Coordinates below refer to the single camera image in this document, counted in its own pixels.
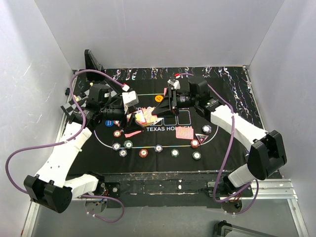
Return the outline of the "dealt cards pile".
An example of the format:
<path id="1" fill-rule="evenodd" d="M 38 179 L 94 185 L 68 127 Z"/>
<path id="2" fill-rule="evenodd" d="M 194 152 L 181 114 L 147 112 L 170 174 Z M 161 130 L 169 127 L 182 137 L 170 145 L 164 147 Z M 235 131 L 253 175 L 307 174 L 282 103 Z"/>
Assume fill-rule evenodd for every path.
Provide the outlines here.
<path id="1" fill-rule="evenodd" d="M 126 138 L 129 138 L 129 137 L 132 137 L 132 136 L 134 136 L 136 134 L 139 134 L 141 132 L 142 132 L 141 130 L 138 130 L 138 131 L 134 131 L 134 132 L 131 132 L 131 133 L 125 133 L 124 135 L 125 135 Z"/>
<path id="2" fill-rule="evenodd" d="M 177 139 L 193 140 L 194 138 L 194 129 L 191 126 L 188 126 L 188 127 L 178 126 L 176 127 L 175 131 L 176 131 L 175 136 Z"/>

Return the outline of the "triangular dealer button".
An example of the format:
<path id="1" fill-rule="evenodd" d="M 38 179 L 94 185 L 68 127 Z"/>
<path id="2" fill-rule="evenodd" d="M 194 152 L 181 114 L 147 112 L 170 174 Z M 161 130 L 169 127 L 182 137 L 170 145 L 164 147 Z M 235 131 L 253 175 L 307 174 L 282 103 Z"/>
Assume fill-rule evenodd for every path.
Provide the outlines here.
<path id="1" fill-rule="evenodd" d="M 198 142 L 200 144 L 203 144 L 208 138 L 208 135 L 205 135 L 205 134 L 198 134 L 198 133 L 196 133 L 195 136 L 196 136 L 196 139 L 198 140 Z"/>

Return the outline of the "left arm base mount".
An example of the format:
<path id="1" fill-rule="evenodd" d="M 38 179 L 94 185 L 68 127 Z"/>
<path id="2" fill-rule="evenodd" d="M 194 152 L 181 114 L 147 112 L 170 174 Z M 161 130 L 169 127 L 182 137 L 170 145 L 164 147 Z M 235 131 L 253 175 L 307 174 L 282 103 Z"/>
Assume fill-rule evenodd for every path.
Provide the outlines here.
<path id="1" fill-rule="evenodd" d="M 102 213 L 105 209 L 118 208 L 121 209 L 121 205 L 114 200 L 108 199 L 108 197 L 119 199 L 121 193 L 121 183 L 119 182 L 106 182 L 97 186 L 97 189 L 93 192 L 85 193 L 89 196 L 102 196 L 102 198 L 86 198 L 85 207 L 88 212 L 95 214 Z"/>

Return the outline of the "black case corner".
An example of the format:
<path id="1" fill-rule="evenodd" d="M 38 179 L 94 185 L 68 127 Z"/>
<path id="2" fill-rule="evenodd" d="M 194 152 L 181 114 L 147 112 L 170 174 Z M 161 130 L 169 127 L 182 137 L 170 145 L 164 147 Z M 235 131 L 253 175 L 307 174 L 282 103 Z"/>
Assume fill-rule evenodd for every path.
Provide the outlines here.
<path id="1" fill-rule="evenodd" d="M 273 237 L 263 232 L 251 230 L 248 228 L 232 225 L 223 220 L 214 225 L 214 237 Z"/>

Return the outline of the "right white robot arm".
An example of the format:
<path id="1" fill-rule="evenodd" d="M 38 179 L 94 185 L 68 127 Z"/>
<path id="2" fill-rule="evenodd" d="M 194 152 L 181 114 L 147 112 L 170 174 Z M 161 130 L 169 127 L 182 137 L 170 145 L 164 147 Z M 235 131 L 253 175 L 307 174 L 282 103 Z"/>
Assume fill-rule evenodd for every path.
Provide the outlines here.
<path id="1" fill-rule="evenodd" d="M 253 180 L 265 180 L 287 163 L 282 135 L 273 130 L 267 132 L 234 113 L 232 106 L 204 79 L 189 78 L 189 91 L 181 91 L 176 79 L 168 81 L 167 92 L 152 114 L 159 118 L 173 117 L 182 108 L 193 107 L 198 115 L 230 133 L 230 141 L 237 139 L 249 152 L 246 164 L 216 181 L 215 187 L 229 196 L 235 196 L 241 188 Z"/>

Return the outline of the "black card shoe stand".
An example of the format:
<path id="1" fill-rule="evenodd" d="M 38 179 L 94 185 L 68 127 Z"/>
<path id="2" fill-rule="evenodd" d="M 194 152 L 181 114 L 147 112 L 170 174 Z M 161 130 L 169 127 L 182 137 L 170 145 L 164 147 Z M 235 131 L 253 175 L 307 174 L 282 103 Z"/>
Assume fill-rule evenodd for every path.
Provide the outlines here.
<path id="1" fill-rule="evenodd" d="M 87 70 L 97 70 L 103 73 L 105 72 L 103 65 L 96 60 L 90 49 L 86 49 L 84 51 L 84 59 L 85 68 Z M 92 72 L 87 72 L 86 77 L 88 81 L 103 81 L 105 79 L 104 76 Z"/>

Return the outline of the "green poker chip stack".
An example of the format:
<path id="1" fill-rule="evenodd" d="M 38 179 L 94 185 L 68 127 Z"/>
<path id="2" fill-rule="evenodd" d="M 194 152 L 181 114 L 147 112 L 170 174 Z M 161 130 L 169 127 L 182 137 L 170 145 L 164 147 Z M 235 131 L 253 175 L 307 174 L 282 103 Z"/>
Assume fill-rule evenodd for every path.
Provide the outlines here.
<path id="1" fill-rule="evenodd" d="M 177 149 L 172 149 L 171 150 L 171 155 L 176 158 L 176 157 L 179 156 L 179 151 Z"/>

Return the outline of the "red poker chip stack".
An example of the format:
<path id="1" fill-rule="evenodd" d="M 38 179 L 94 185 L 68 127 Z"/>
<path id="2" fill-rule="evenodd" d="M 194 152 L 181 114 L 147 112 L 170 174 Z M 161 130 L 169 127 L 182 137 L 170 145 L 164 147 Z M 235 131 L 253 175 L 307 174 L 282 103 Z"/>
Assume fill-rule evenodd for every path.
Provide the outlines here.
<path id="1" fill-rule="evenodd" d="M 147 149 L 141 149 L 139 152 L 139 156 L 141 158 L 145 158 L 148 155 L 148 150 Z"/>

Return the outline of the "blue small blind button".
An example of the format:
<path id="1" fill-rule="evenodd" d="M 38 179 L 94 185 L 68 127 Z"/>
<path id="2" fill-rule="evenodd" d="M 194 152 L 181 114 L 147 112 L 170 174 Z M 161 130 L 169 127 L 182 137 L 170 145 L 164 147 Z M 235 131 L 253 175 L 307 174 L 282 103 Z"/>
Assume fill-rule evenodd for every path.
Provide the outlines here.
<path id="1" fill-rule="evenodd" d="M 105 121 L 105 126 L 106 127 L 112 127 L 114 125 L 114 121 L 113 120 L 106 120 Z"/>

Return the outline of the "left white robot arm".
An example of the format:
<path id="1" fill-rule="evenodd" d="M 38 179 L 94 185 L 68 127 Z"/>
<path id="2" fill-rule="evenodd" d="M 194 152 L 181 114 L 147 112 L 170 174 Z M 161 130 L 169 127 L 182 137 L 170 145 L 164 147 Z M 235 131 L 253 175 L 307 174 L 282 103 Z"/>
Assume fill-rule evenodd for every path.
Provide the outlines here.
<path id="1" fill-rule="evenodd" d="M 81 195 L 101 197 L 106 191 L 103 176 L 90 172 L 67 180 L 67 174 L 83 145 L 101 122 L 118 120 L 125 128 L 136 124 L 126 116 L 129 108 L 138 102 L 137 93 L 126 84 L 121 93 L 114 92 L 108 85 L 95 84 L 84 99 L 75 101 L 76 108 L 68 117 L 62 144 L 53 149 L 35 176 L 28 175 L 24 180 L 31 200 L 62 213 L 72 199 Z"/>

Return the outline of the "yellow big blind button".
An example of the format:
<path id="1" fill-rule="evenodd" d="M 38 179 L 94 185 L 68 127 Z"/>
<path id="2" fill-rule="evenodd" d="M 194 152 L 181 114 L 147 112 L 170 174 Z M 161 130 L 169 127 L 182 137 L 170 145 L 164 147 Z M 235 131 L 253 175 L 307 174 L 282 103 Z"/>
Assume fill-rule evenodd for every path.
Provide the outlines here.
<path id="1" fill-rule="evenodd" d="M 160 103 L 163 100 L 163 96 L 162 95 L 156 95 L 155 96 L 155 101 Z"/>

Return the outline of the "aluminium front rail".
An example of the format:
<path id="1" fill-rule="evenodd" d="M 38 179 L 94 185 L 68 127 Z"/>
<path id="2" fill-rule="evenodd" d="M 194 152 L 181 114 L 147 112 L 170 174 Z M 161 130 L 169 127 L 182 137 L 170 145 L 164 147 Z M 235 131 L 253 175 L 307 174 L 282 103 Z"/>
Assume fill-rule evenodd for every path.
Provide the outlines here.
<path id="1" fill-rule="evenodd" d="M 100 218 L 86 212 L 76 200 L 55 213 L 37 204 L 30 206 L 24 237 L 211 237 L 214 226 L 227 221 L 244 236 L 245 230 L 277 237 L 307 237 L 309 232 L 292 194 L 291 183 L 271 180 L 255 201 L 242 199 L 242 214 L 229 214 L 204 194 L 134 193 L 121 196 L 119 206 L 100 210 Z"/>

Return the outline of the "red playing card deck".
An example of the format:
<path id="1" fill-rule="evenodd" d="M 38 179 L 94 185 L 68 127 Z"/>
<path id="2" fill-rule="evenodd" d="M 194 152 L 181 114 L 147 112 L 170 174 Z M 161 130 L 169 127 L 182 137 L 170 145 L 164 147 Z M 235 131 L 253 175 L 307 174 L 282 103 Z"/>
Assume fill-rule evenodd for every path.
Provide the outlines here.
<path id="1" fill-rule="evenodd" d="M 155 125 L 161 121 L 156 115 L 152 115 L 155 107 L 142 108 L 136 112 L 136 122 L 143 127 Z"/>

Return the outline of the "black poker felt mat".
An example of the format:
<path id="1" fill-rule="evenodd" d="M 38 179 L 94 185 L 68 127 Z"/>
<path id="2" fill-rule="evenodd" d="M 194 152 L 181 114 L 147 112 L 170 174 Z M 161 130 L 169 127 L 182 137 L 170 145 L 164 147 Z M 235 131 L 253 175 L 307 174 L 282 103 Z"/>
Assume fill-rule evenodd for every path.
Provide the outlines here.
<path id="1" fill-rule="evenodd" d="M 218 170 L 225 157 L 230 134 L 210 124 L 211 132 L 202 143 L 203 126 L 209 122 L 194 108 L 185 108 L 179 115 L 164 118 L 156 125 L 132 137 L 115 137 L 116 125 L 98 127 L 87 141 L 84 152 L 90 157 L 88 168 L 99 173 L 167 172 Z M 124 149 L 125 141 L 132 147 L 124 157 L 113 150 L 115 143 Z"/>

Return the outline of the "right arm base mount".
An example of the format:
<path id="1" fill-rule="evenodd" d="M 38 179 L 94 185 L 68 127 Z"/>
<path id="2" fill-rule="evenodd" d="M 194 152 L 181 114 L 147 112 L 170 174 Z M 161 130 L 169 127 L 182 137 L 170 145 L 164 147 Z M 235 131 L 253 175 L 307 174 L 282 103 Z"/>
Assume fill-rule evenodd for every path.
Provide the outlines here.
<path id="1" fill-rule="evenodd" d="M 252 197 L 251 185 L 245 184 L 239 188 L 230 188 L 223 182 L 219 182 L 215 189 L 215 182 L 207 182 L 206 187 L 199 189 L 199 193 L 209 198 L 215 197 L 221 208 L 231 214 L 241 213 L 243 209 L 242 197 Z"/>

